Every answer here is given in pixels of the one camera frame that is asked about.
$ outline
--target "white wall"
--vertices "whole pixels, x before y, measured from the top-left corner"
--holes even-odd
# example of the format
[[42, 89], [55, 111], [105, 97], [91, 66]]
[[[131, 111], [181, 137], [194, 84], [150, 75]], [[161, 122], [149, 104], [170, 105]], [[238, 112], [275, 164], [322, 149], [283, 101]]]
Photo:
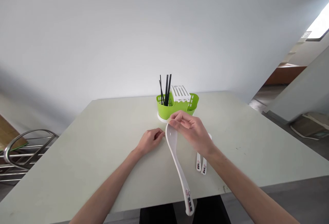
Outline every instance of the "white wall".
[[308, 66], [329, 46], [329, 33], [319, 42], [307, 41], [298, 47], [297, 52], [292, 56], [289, 63], [301, 66]]
[[309, 111], [329, 113], [329, 47], [267, 107], [292, 121]]
[[329, 0], [0, 0], [0, 113], [61, 133], [93, 99], [192, 92], [248, 102]]

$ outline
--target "white table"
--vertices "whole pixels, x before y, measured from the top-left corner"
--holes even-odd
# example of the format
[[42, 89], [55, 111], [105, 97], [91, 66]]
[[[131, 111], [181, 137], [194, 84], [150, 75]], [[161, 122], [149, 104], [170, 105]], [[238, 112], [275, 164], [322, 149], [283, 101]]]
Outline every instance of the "white table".
[[[329, 162], [229, 92], [199, 94], [195, 111], [222, 152], [257, 185], [329, 175]], [[135, 148], [143, 132], [165, 124], [155, 97], [92, 101], [0, 203], [1, 222], [70, 220]], [[179, 135], [177, 154], [193, 198], [229, 192], [213, 168], [195, 169], [196, 152]], [[142, 158], [111, 212], [183, 201], [167, 142]]]

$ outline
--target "green utensil holder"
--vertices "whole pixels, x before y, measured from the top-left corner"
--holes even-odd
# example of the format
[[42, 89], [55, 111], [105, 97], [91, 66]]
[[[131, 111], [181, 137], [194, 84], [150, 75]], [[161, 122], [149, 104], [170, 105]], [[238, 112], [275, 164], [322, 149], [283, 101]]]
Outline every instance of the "green utensil holder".
[[169, 104], [168, 106], [161, 105], [161, 95], [157, 96], [158, 103], [158, 118], [161, 122], [167, 123], [167, 119], [170, 118], [174, 112], [179, 110], [183, 110], [189, 115], [193, 115], [199, 101], [199, 97], [197, 94], [190, 93], [191, 100], [190, 102], [174, 102], [173, 96], [170, 92], [169, 94]]

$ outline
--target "white spoon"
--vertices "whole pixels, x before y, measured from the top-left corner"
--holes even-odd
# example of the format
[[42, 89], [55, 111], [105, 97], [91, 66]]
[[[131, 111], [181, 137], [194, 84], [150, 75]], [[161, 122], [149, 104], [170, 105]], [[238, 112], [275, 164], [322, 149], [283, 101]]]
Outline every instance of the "white spoon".
[[177, 168], [179, 179], [181, 180], [184, 201], [185, 201], [185, 208], [186, 208], [185, 212], [188, 216], [191, 216], [194, 213], [194, 204], [193, 204], [193, 199], [191, 198], [190, 188], [188, 187], [185, 175], [183, 173], [181, 165], [179, 164], [177, 154], [176, 154], [177, 135], [178, 135], [177, 131], [171, 125], [167, 124], [167, 126], [166, 126], [167, 143], [168, 143], [172, 158], [174, 159], [174, 163]]

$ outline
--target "left hand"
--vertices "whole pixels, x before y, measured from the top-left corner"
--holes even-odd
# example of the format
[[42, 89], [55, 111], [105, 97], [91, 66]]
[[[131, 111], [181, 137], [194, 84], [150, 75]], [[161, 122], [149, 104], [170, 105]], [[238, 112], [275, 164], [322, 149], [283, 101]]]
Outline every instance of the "left hand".
[[146, 155], [148, 152], [152, 151], [159, 144], [163, 136], [165, 135], [164, 131], [160, 128], [147, 130], [140, 142], [138, 143], [136, 149], [142, 153], [142, 155]]

